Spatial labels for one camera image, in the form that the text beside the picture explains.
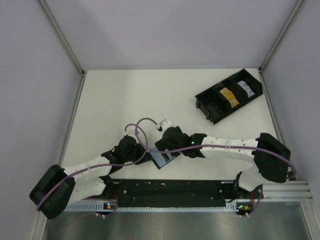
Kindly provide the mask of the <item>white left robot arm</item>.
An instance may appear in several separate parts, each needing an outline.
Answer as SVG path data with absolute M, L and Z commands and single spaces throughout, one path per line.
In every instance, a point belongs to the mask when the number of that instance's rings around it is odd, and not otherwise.
M 51 220 L 67 206 L 101 195 L 110 181 L 110 174 L 151 159 L 150 153 L 134 137 L 126 135 L 117 146 L 92 160 L 69 167 L 52 165 L 31 190 L 29 198 L 37 211 Z

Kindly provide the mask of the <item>gold VIP card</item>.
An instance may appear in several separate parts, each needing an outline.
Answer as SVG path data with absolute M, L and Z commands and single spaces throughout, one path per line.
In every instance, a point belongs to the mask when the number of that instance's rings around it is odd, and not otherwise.
M 238 102 L 238 100 L 237 100 L 236 98 L 229 100 L 229 102 L 230 102 L 230 104 L 231 104 L 232 106 L 236 106 L 236 105 L 239 104 L 239 102 Z
M 229 93 L 227 93 L 227 94 L 225 95 L 226 99 L 227 99 L 227 97 L 231 97 L 231 96 L 234 96 L 234 94 L 233 94 L 232 92 L 229 92 Z

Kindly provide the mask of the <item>black leather card holder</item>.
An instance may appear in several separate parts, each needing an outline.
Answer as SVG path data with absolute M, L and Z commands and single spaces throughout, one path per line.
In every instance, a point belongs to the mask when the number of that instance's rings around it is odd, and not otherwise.
M 158 149 L 154 148 L 152 151 L 149 151 L 149 154 L 152 157 L 152 162 L 159 170 L 181 155 L 181 152 L 158 153 L 157 151 Z

